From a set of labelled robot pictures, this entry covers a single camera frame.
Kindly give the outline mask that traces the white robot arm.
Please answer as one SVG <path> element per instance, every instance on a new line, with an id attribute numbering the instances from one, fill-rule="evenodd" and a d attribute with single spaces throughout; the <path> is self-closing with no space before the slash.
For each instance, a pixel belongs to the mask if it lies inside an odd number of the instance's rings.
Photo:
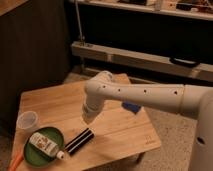
<path id="1" fill-rule="evenodd" d="M 213 171 L 213 87 L 184 84 L 122 84 L 102 71 L 85 83 L 82 118 L 89 124 L 106 100 L 130 102 L 184 116 L 198 116 L 188 171 Z"/>

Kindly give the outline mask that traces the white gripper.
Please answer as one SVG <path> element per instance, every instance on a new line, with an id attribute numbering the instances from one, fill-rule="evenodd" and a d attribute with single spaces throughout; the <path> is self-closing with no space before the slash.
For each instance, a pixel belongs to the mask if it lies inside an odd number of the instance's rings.
<path id="1" fill-rule="evenodd" d="M 95 120 L 97 115 L 99 114 L 98 111 L 92 110 L 86 106 L 82 108 L 83 114 L 82 114 L 82 119 L 86 124 L 90 124 Z"/>

